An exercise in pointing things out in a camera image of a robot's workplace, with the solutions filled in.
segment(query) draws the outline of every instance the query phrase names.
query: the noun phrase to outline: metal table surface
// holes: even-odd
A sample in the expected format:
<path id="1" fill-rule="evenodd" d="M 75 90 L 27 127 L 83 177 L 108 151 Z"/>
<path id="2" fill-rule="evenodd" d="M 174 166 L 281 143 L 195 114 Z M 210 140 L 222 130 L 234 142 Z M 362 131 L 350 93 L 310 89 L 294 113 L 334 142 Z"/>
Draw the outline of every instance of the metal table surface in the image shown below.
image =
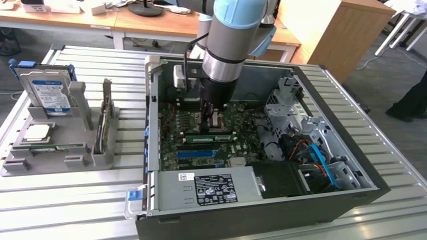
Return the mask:
<path id="1" fill-rule="evenodd" d="M 138 239 L 135 222 L 126 220 L 123 213 L 126 191 L 143 181 L 147 54 L 78 46 L 50 50 L 43 63 L 75 65 L 78 80 L 87 85 L 86 97 L 91 106 L 102 104 L 104 78 L 112 80 L 112 98 L 120 107 L 115 164 L 111 170 L 104 171 L 0 177 L 2 240 L 40 237 Z M 370 205 L 353 209 L 331 223 L 235 239 L 427 239 L 426 180 L 330 73 L 314 65 L 301 67 L 390 185 L 391 192 Z M 314 103 L 310 99 L 306 102 L 317 114 Z M 28 104 L 24 93 L 0 128 L 0 164 L 28 116 Z"/>

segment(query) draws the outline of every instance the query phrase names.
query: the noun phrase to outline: green circuit board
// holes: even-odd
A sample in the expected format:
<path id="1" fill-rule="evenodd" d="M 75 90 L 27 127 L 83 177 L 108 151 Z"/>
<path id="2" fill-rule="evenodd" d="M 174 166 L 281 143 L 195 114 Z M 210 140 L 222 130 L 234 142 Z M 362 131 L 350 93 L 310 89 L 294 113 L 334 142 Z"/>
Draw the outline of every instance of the green circuit board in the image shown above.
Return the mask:
<path id="1" fill-rule="evenodd" d="M 233 167 L 266 158 L 254 126 L 255 110 L 245 102 L 231 103 L 214 115 L 210 133 L 201 135 L 199 105 L 163 103 L 160 118 L 160 165 L 163 171 Z"/>

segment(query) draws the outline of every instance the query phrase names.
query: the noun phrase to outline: wooden cabinet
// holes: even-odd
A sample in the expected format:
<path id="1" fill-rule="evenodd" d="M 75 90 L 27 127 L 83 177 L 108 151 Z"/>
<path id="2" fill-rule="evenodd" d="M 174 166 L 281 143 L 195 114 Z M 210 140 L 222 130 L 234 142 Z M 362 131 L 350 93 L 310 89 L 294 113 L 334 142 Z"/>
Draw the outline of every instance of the wooden cabinet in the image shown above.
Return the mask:
<path id="1" fill-rule="evenodd" d="M 325 65 L 343 83 L 394 13 L 377 0 L 281 0 L 278 18 L 302 43 L 291 63 Z"/>

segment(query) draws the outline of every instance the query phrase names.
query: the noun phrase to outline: black pants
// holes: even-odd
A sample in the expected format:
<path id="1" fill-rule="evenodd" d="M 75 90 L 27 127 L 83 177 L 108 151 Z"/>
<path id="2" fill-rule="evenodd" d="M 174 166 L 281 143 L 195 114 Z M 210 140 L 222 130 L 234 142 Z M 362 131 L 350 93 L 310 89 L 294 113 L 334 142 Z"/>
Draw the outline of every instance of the black pants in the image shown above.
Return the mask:
<path id="1" fill-rule="evenodd" d="M 411 88 L 402 100 L 389 109 L 402 117 L 423 114 L 427 111 L 427 71 L 421 82 Z"/>

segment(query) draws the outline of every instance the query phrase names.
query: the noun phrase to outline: gray floor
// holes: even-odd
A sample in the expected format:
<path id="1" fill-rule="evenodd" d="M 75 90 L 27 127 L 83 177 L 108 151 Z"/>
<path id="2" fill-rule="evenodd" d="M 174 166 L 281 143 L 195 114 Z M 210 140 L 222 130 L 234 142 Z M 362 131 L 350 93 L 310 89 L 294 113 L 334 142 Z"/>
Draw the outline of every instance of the gray floor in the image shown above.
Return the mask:
<path id="1" fill-rule="evenodd" d="M 40 62 L 50 50 L 51 44 L 71 46 L 114 48 L 114 41 L 104 36 L 68 35 L 67 32 L 50 32 L 36 30 L 18 30 L 18 39 L 22 53 L 14 56 L 16 60 Z M 361 66 L 374 57 L 385 36 L 381 36 L 369 53 L 363 56 Z M 130 40 L 126 41 L 127 50 L 156 51 L 183 53 L 186 44 L 159 41 L 162 48 L 152 48 L 151 40 L 143 42 L 143 47 L 134 47 Z M 418 59 L 426 66 L 427 62 L 414 54 L 409 55 Z M 8 69 L 11 57 L 0 56 L 0 85 L 3 89 L 22 89 Z M 385 111 L 398 101 L 410 88 L 421 81 L 426 68 L 409 59 L 402 52 L 390 49 L 383 57 L 373 61 L 363 70 L 355 70 L 347 80 L 351 90 L 371 108 L 370 116 L 381 129 L 398 146 L 405 156 L 427 178 L 427 120 L 417 120 L 413 123 L 401 122 L 390 118 Z M 0 123 L 3 123 L 14 107 L 15 101 L 8 95 L 0 95 Z"/>

